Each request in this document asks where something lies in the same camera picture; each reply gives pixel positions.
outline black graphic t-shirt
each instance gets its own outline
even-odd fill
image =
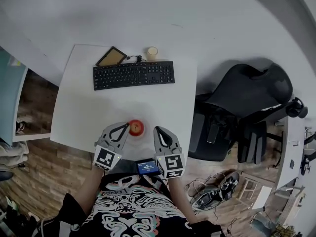
[[[216,232],[224,236],[220,226],[209,221],[189,225],[160,179],[114,174],[103,178],[100,189],[88,217],[66,194],[58,216],[44,224],[45,237],[209,237]],[[40,236],[40,229],[35,236]]]

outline light blue panel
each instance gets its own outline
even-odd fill
[[[0,50],[0,138],[12,145],[15,105],[20,100],[19,89],[24,82],[26,68],[24,65],[9,66],[10,57],[9,53]]]

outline headphones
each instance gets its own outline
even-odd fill
[[[291,118],[299,117],[301,119],[305,118],[308,113],[308,108],[303,104],[302,100],[295,97],[292,103],[286,107],[286,114]]]

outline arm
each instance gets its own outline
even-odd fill
[[[184,192],[181,179],[179,177],[168,179],[171,199],[176,207],[184,214],[190,224],[197,223],[199,220],[195,216],[188,198]]]
[[[74,195],[75,200],[81,206],[86,215],[89,215],[94,205],[101,183],[103,170],[92,166],[88,176],[85,178],[82,186]]]

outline black keyboard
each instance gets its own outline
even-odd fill
[[[94,90],[174,83],[172,61],[94,67]]]

